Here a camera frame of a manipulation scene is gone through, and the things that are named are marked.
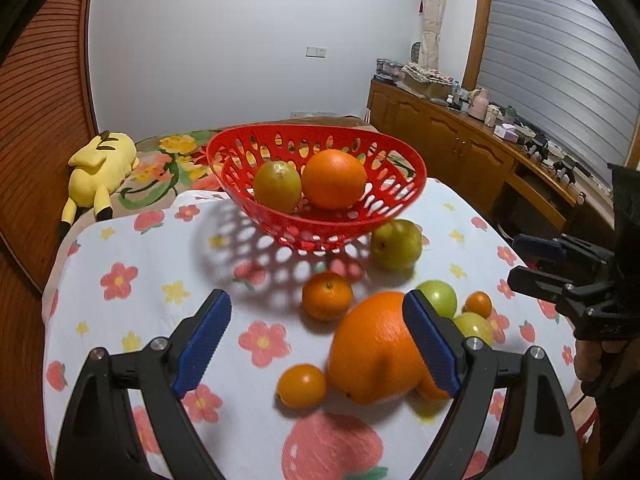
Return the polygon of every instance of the red plastic basket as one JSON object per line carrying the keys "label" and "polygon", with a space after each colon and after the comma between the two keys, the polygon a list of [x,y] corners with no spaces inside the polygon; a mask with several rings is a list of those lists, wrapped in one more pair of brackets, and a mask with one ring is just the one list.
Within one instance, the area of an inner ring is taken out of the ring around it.
{"label": "red plastic basket", "polygon": [[[296,211],[287,215],[254,200],[254,175],[265,162],[284,160],[302,173],[309,158],[327,148],[364,160],[368,183],[363,197],[352,207],[328,211],[303,198]],[[389,160],[392,152],[408,161],[414,176],[407,178]],[[213,137],[207,158],[223,189],[264,232],[282,245],[303,251],[331,251],[373,231],[416,200],[427,178],[420,155],[401,140],[338,126],[240,126]]]}

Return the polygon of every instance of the table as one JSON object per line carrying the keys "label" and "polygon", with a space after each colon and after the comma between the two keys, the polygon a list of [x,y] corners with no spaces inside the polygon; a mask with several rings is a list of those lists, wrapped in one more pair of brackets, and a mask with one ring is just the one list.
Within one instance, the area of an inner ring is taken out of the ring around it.
{"label": "table", "polygon": [[[455,288],[460,312],[470,293],[484,290],[495,307],[490,317],[494,348],[524,352],[535,342],[546,350],[565,394],[574,386],[571,327],[553,305],[510,291],[509,270],[522,261],[439,181],[430,178],[422,196],[402,214],[424,235],[411,276],[373,266],[367,237],[339,254],[300,254],[274,243],[231,200],[221,200],[223,194],[199,192],[196,198],[192,194],[198,192],[188,193],[172,208],[94,224],[79,235],[46,335],[44,407],[52,462],[88,351],[96,346],[111,353],[135,351],[169,335],[212,289],[222,288],[232,299],[232,320],[184,405],[226,478],[341,480],[355,472],[359,476],[350,478],[409,478],[444,420],[446,404],[425,403],[412,393],[363,407],[335,391],[317,410],[295,412],[274,401],[284,370],[299,363],[324,366],[335,326],[303,322],[300,298],[308,277],[327,267],[354,280],[356,301],[440,279]],[[269,349],[258,343],[265,337]],[[150,466],[167,475],[142,396],[131,392],[130,399]],[[469,473],[486,462],[503,401],[504,391],[497,390]],[[345,432],[345,438],[354,432],[367,437],[366,447],[352,447],[353,455],[340,462],[357,471],[326,466],[331,460],[322,436],[328,428]]]}

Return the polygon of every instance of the gray blind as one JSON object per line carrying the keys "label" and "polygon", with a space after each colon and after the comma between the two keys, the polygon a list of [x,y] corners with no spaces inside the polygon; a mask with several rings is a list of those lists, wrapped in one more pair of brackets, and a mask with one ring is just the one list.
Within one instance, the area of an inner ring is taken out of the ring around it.
{"label": "gray blind", "polygon": [[591,0],[492,0],[478,86],[605,182],[607,163],[625,161],[640,73]]}

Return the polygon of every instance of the green apple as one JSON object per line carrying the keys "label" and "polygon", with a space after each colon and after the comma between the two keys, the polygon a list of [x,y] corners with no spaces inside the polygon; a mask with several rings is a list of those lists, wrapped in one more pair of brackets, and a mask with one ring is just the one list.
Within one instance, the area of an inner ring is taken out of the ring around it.
{"label": "green apple", "polygon": [[416,288],[424,294],[424,297],[429,300],[431,306],[440,316],[453,319],[458,309],[458,297],[449,283],[429,280],[422,282]]}
{"label": "green apple", "polygon": [[491,331],[489,322],[475,312],[465,312],[461,314],[453,323],[462,332],[464,337],[479,337],[489,346],[494,344],[494,334]]}
{"label": "green apple", "polygon": [[373,231],[370,249],[382,269],[410,269],[422,254],[422,233],[409,220],[392,220]]}

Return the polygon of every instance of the pikachu plush toy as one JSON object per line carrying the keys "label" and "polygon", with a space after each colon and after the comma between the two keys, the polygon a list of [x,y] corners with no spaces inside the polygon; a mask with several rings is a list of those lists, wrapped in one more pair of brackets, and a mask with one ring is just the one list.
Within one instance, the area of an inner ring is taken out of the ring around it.
{"label": "pikachu plush toy", "polygon": [[110,195],[137,168],[140,161],[136,155],[136,145],[128,136],[107,130],[69,159],[74,170],[69,179],[69,199],[62,211],[62,236],[71,229],[79,207],[93,207],[98,222],[113,216]]}

